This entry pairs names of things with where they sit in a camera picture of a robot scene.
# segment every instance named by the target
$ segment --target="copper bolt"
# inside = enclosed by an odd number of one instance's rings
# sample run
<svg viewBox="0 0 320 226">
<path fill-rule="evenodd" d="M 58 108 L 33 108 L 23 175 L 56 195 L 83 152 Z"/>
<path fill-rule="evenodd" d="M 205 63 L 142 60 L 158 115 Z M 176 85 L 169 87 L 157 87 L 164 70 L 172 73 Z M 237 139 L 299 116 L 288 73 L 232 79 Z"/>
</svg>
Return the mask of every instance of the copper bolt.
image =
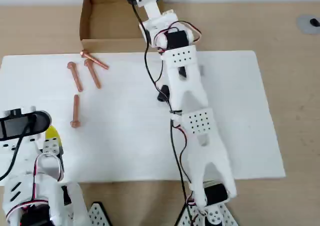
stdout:
<svg viewBox="0 0 320 226">
<path fill-rule="evenodd" d="M 82 50 L 82 51 L 80 52 L 80 55 L 81 55 L 82 58 L 88 58 L 88 59 L 94 61 L 95 63 L 97 63 L 99 66 L 101 66 L 102 68 L 104 68 L 104 69 L 106 69 L 106 70 L 109 69 L 109 66 L 108 66 L 108 65 L 102 63 L 102 62 L 99 61 L 97 58 L 92 57 L 92 56 L 89 54 L 89 52 L 86 51 L 86 50 Z"/>
<path fill-rule="evenodd" d="M 88 67 L 89 72 L 90 72 L 90 74 L 91 74 L 91 76 L 92 76 L 92 78 L 93 78 L 93 81 L 94 81 L 96 87 L 97 87 L 98 89 L 100 89 L 100 88 L 101 88 L 101 84 L 100 84 L 100 81 L 99 81 L 99 79 L 98 79 L 98 77 L 97 77 L 97 75 L 96 75 L 95 69 L 94 69 L 94 62 L 93 62 L 91 59 L 86 59 L 86 60 L 84 61 L 84 65 L 85 65 L 86 67 Z"/>
<path fill-rule="evenodd" d="M 75 95 L 73 99 L 73 120 L 70 122 L 71 127 L 80 127 L 79 122 L 79 95 Z"/>
<path fill-rule="evenodd" d="M 78 88 L 78 91 L 82 92 L 83 88 L 76 71 L 76 64 L 74 62 L 69 62 L 67 68 L 71 70 L 71 73 L 75 81 L 76 87 Z"/>
</svg>

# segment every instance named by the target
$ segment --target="white robotic arm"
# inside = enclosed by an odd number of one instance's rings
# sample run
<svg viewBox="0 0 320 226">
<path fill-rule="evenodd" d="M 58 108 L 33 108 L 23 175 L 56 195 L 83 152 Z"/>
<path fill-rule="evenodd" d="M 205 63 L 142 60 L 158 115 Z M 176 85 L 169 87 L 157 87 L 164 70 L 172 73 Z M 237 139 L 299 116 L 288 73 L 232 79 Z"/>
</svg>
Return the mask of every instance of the white robotic arm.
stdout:
<svg viewBox="0 0 320 226">
<path fill-rule="evenodd" d="M 197 61 L 193 31 L 199 32 L 192 24 L 179 21 L 173 10 L 160 13 L 157 0 L 128 0 L 132 6 L 144 7 L 148 20 L 141 22 L 137 12 L 139 26 L 144 39 L 151 47 L 158 48 L 161 59 L 166 65 L 169 83 L 169 104 L 172 120 L 180 123 L 186 130 L 188 138 L 187 160 L 189 165 L 190 189 L 193 191 L 197 207 L 207 205 L 203 180 L 206 166 L 213 164 L 220 174 L 221 181 L 229 197 L 237 194 L 228 152 L 218 132 L 212 108 L 209 107 L 207 94 L 201 82 Z M 186 78 L 179 74 L 185 68 Z M 200 104 L 198 110 L 184 113 L 183 98 L 190 92 Z"/>
</svg>

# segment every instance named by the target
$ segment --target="table surface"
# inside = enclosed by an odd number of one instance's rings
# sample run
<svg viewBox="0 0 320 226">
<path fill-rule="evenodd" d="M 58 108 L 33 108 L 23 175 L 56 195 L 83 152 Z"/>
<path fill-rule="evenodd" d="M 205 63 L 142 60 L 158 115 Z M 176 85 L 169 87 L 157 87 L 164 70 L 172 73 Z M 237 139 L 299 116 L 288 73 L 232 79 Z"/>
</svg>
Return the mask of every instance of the table surface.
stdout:
<svg viewBox="0 0 320 226">
<path fill-rule="evenodd" d="M 228 204 L 238 223 L 318 225 L 320 36 L 303 35 L 296 18 L 319 17 L 320 3 L 171 7 L 202 29 L 205 36 L 198 50 L 257 54 L 287 177 L 238 180 L 238 196 Z M 81 7 L 0 8 L 0 57 L 79 52 L 80 13 Z M 183 204 L 178 182 L 82 184 L 82 188 L 88 206 L 102 201 L 114 225 L 173 225 Z"/>
</svg>

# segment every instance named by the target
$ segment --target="white foam board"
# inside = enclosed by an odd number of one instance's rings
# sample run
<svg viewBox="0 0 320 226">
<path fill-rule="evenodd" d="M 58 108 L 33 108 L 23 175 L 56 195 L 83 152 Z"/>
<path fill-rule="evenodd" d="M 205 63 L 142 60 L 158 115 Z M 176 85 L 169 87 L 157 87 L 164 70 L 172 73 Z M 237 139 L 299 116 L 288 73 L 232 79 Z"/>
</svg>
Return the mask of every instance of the white foam board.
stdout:
<svg viewBox="0 0 320 226">
<path fill-rule="evenodd" d="M 110 65 L 95 66 L 98 90 L 78 54 L 6 56 L 0 68 L 0 111 L 36 106 L 49 112 L 64 149 L 65 181 L 178 180 L 170 145 L 168 106 L 148 78 L 143 53 L 95 54 Z M 73 98 L 78 94 L 67 63 L 77 63 L 84 91 L 82 127 L 73 129 Z M 149 53 L 158 77 L 161 61 Z M 236 179 L 284 177 L 285 171 L 263 82 L 252 51 L 198 52 L 208 93 Z M 174 134 L 179 152 L 184 145 Z M 12 153 L 0 144 L 0 174 Z M 215 177 L 210 168 L 206 179 Z"/>
</svg>

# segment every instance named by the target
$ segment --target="cardboard box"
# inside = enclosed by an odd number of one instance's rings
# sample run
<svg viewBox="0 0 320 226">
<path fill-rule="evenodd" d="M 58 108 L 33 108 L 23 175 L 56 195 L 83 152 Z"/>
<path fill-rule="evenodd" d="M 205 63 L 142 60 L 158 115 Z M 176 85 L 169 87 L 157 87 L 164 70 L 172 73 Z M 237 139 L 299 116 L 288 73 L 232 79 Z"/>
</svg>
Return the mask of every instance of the cardboard box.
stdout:
<svg viewBox="0 0 320 226">
<path fill-rule="evenodd" d="M 144 8 L 137 11 L 145 21 Z M 83 0 L 80 40 L 90 52 L 141 52 L 146 43 L 138 24 L 127 0 Z"/>
</svg>

